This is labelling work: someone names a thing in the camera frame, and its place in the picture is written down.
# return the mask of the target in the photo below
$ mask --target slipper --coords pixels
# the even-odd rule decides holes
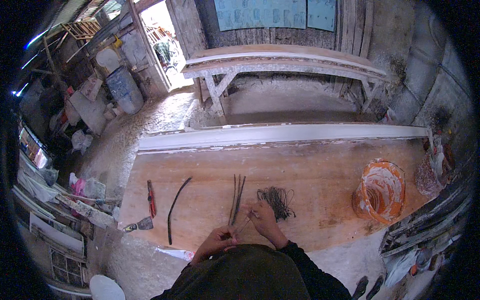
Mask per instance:
[[[372,298],[378,293],[378,291],[382,287],[382,284],[384,284],[384,277],[380,275],[378,276],[372,290],[367,294],[367,300],[372,300]]]
[[[357,283],[357,288],[353,293],[352,300],[358,300],[365,292],[367,291],[368,277],[364,276],[360,278],[360,281]]]

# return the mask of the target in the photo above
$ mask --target light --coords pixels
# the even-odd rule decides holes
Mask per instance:
[[[48,31],[48,29],[45,30],[44,32],[42,32],[41,34],[37,35],[36,37],[34,37],[34,38],[30,41],[30,43],[27,44],[27,46],[25,47],[25,49],[27,49],[28,46],[30,46],[33,42],[35,42],[36,40],[38,40],[39,38],[41,38],[41,36],[42,36],[43,34],[45,34],[45,32],[47,32],[47,31]]]
[[[20,90],[20,92],[18,92],[15,96],[19,97],[22,92],[24,91],[24,89],[27,87],[28,83],[25,83],[25,85],[23,86],[23,88]]]
[[[22,67],[22,70],[27,66],[27,64],[29,64],[35,57],[37,57],[38,54],[35,54],[35,56],[32,57],[31,60],[29,60],[23,67]]]

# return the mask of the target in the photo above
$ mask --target person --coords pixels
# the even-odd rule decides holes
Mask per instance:
[[[152,300],[352,299],[338,279],[320,270],[302,248],[285,237],[265,200],[242,208],[276,250],[239,244],[235,228],[216,228],[173,286]]]

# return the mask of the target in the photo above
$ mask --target red utility knife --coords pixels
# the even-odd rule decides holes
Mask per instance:
[[[147,180],[148,187],[148,207],[150,208],[150,217],[153,219],[156,216],[155,197],[153,195],[152,182]]]

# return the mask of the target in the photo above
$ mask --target doorway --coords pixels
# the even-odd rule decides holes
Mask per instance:
[[[185,57],[173,28],[165,1],[157,3],[140,13],[148,41],[158,56],[163,71],[171,84],[171,89],[193,84],[193,79],[185,79],[180,71],[185,66]]]

